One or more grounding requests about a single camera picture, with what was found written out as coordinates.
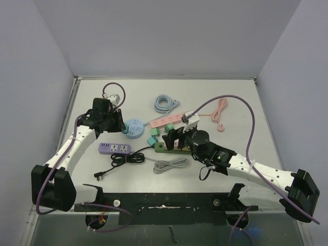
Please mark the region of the small green charger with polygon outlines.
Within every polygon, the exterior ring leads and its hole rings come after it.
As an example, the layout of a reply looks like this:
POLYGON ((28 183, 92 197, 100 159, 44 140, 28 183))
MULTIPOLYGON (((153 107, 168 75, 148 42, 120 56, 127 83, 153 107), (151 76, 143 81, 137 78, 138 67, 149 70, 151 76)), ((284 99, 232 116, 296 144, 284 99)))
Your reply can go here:
POLYGON ((169 123, 165 126, 165 131, 168 133, 170 130, 174 129, 174 124, 169 123))

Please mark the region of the teal charger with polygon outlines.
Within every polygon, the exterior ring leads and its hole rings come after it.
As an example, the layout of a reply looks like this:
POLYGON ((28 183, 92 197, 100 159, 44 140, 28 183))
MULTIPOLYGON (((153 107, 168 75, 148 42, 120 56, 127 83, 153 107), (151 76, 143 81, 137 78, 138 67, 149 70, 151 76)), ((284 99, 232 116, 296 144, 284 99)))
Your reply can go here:
POLYGON ((158 142, 158 139, 156 136, 151 136, 147 139, 147 143, 149 146, 154 146, 158 142))
POLYGON ((122 134, 127 134, 129 132, 129 125, 124 123, 124 129, 122 130, 122 134))

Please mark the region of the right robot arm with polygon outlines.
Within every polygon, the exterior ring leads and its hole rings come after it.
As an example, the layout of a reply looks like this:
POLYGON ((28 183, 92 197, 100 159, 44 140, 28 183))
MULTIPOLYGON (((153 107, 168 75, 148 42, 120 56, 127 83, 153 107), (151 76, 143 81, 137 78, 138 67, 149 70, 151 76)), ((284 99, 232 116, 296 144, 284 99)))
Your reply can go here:
POLYGON ((211 142, 208 132, 196 128, 188 131, 172 129, 162 138, 168 150, 173 150, 175 144, 180 149, 188 148, 193 159, 209 171, 247 179, 273 190, 281 197, 279 204, 294 219, 318 222, 313 215, 320 191, 307 171, 285 171, 251 161, 247 156, 211 142))

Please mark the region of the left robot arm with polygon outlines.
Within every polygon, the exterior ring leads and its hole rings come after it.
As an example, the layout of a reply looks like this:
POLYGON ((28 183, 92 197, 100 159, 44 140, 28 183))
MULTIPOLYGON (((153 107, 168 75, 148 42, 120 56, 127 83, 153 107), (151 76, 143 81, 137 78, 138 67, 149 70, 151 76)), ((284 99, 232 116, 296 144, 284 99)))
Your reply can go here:
POLYGON ((77 117, 72 135, 57 153, 44 165, 36 165, 31 171, 32 202, 36 212, 44 215, 41 207, 67 212, 76 204, 85 204, 92 210, 104 206, 100 187, 77 185, 71 175, 85 150, 103 132, 118 133, 126 129, 118 95, 95 98, 92 108, 77 117))

